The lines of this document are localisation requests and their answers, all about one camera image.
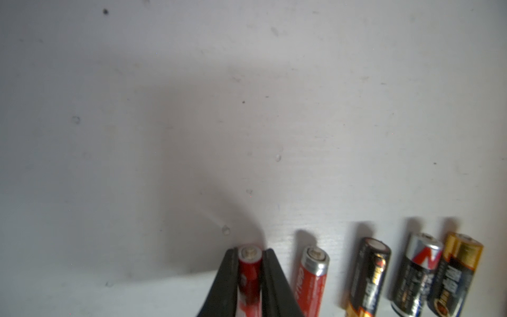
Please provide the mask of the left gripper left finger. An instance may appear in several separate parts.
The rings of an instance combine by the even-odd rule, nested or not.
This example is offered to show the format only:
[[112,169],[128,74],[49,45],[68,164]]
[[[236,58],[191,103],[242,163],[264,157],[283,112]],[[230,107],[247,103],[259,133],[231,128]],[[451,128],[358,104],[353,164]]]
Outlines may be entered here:
[[197,317],[236,316],[238,273],[238,249],[228,249]]

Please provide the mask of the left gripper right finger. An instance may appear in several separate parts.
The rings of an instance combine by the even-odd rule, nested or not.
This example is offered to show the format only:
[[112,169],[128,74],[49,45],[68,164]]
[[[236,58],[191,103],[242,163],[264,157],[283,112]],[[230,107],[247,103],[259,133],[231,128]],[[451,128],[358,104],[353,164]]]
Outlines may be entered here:
[[263,251],[261,264],[262,316],[303,317],[273,249]]

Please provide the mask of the red white battery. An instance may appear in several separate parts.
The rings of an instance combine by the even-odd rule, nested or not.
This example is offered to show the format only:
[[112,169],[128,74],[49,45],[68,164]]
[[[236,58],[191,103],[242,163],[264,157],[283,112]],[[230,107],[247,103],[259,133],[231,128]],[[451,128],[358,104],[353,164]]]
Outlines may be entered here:
[[330,257],[321,248],[308,246],[303,250],[294,298],[306,317],[319,316],[329,266]]

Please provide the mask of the red chinese label battery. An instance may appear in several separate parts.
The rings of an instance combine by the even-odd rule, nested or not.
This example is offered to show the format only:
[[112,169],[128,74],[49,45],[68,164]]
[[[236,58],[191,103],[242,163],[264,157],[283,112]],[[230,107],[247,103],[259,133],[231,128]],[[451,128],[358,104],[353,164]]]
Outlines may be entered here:
[[238,250],[238,304],[236,316],[261,316],[262,251],[253,244]]

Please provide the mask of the black red silver battery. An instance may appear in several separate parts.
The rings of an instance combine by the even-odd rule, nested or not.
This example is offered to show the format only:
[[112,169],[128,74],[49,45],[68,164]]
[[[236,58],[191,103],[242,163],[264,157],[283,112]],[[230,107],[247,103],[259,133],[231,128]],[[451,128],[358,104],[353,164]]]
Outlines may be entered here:
[[426,233],[412,233],[400,262],[392,291],[391,305],[404,317],[420,316],[426,303],[443,244]]

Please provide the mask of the black gold battery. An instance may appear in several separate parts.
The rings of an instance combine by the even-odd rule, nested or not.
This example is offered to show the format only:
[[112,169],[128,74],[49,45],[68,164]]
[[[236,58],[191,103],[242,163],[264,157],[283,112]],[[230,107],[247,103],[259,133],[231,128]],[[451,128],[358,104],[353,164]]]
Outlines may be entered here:
[[483,245],[470,236],[457,232],[447,235],[427,299],[436,316],[461,315],[482,252]]

